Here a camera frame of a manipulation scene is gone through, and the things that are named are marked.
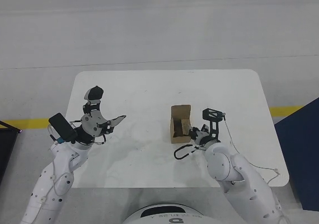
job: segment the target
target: small cardboard box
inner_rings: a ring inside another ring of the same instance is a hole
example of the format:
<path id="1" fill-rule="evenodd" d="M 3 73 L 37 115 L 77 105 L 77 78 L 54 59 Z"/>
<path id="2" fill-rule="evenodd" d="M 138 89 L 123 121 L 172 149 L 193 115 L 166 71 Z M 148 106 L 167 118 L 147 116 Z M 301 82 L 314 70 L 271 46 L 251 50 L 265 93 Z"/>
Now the small cardboard box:
<path id="1" fill-rule="evenodd" d="M 188 136 L 191 127 L 190 115 L 191 105 L 174 105 L 171 107 L 171 143 L 191 141 L 191 137 Z"/>

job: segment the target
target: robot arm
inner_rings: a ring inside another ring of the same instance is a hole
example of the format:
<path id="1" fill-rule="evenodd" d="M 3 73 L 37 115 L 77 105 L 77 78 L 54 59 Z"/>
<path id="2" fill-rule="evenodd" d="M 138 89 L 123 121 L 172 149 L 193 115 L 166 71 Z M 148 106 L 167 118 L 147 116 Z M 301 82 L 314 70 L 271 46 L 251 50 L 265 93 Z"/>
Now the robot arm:
<path id="1" fill-rule="evenodd" d="M 60 135 L 54 140 L 50 150 L 55 159 L 42 170 L 31 193 L 26 212 L 21 224 L 55 222 L 67 193 L 74 182 L 73 171 L 88 159 L 88 152 L 93 144 L 104 144 L 105 134 L 112 133 L 126 116 L 106 120 L 100 112 L 100 99 L 104 91 L 98 86 L 87 91 L 83 106 L 85 115 L 79 121 L 81 125 L 73 128 L 61 114 L 49 119 L 50 124 Z M 102 143 L 95 142 L 95 137 L 103 136 Z"/>
<path id="2" fill-rule="evenodd" d="M 191 128 L 190 136 L 205 151 L 208 173 L 223 188 L 232 207 L 249 224 L 279 223 L 282 207 L 271 188 L 242 155 L 230 154 L 218 139 L 218 123 L 225 113 L 206 109 L 203 119 L 211 122 L 210 128 Z"/>

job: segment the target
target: dark blue panel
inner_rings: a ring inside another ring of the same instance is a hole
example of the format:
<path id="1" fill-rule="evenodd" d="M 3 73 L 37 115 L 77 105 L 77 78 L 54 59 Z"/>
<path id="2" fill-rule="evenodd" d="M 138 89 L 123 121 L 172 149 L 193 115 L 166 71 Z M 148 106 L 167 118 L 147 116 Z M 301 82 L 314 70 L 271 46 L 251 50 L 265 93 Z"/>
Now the dark blue panel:
<path id="1" fill-rule="evenodd" d="M 319 211 L 319 98 L 275 129 L 303 209 Z"/>

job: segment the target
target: concrete floor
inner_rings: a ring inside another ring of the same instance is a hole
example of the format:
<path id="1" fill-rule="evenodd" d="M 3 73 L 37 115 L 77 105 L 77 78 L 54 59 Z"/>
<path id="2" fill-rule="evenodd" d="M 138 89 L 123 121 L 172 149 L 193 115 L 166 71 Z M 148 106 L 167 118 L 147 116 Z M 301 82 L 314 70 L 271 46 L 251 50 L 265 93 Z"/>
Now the concrete floor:
<path id="1" fill-rule="evenodd" d="M 0 0 L 0 119 L 64 114 L 82 71 L 230 68 L 256 71 L 269 106 L 317 98 L 319 0 Z M 0 189 L 1 224 L 21 220 L 50 145 L 45 129 L 19 136 Z M 319 223 L 289 184 L 274 190 L 293 223 Z M 57 223 L 120 223 L 157 202 L 243 223 L 218 189 L 69 193 Z"/>

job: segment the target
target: white table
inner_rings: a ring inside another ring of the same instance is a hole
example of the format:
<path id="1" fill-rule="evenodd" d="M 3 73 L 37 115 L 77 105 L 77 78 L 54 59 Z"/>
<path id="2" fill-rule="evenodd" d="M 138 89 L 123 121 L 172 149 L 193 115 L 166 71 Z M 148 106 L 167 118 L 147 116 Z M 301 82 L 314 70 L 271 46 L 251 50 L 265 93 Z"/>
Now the white table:
<path id="1" fill-rule="evenodd" d="M 127 115 L 103 146 L 93 146 L 88 161 L 74 172 L 74 188 L 173 188 L 219 186 L 207 173 L 202 152 L 178 161 L 181 144 L 170 142 L 171 106 L 190 104 L 192 126 L 201 127 L 202 110 L 227 114 L 238 150 L 253 164 L 278 168 L 271 186 L 284 186 L 289 174 L 256 72 L 238 70 L 92 71 L 77 75 L 66 119 L 82 115 L 86 91 L 104 89 L 101 112 L 106 119 Z M 231 152 L 225 124 L 219 137 Z M 275 173 L 257 171 L 268 181 Z"/>

